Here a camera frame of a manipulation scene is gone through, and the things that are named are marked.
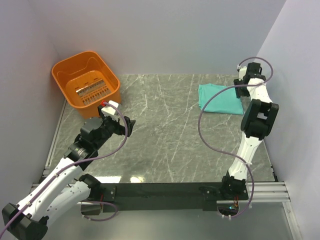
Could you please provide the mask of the teal t-shirt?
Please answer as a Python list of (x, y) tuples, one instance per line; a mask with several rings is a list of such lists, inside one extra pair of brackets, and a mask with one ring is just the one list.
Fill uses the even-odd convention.
[[(202, 110), (212, 96), (225, 89), (226, 86), (212, 83), (200, 84), (198, 87), (198, 106)], [(204, 110), (207, 113), (242, 115), (244, 113), (240, 98), (234, 89), (228, 89), (216, 96)]]

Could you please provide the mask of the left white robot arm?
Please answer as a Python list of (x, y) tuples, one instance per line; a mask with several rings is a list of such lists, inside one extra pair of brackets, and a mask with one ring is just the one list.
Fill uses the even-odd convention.
[(41, 240), (49, 225), (72, 205), (82, 201), (102, 200), (101, 183), (83, 171), (98, 157), (98, 150), (113, 135), (128, 138), (135, 120), (111, 116), (93, 117), (85, 122), (55, 169), (17, 204), (2, 209), (5, 230), (18, 240)]

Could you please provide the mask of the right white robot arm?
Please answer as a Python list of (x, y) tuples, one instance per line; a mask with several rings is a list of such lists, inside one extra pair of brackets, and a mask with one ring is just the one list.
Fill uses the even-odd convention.
[(271, 100), (266, 80), (262, 75), (261, 65), (250, 62), (247, 66), (238, 67), (238, 78), (233, 81), (236, 86), (236, 97), (249, 97), (250, 103), (240, 125), (242, 135), (239, 149), (219, 187), (221, 197), (226, 200), (242, 198), (247, 193), (248, 167), (259, 145), (270, 134), (276, 120), (279, 105)]

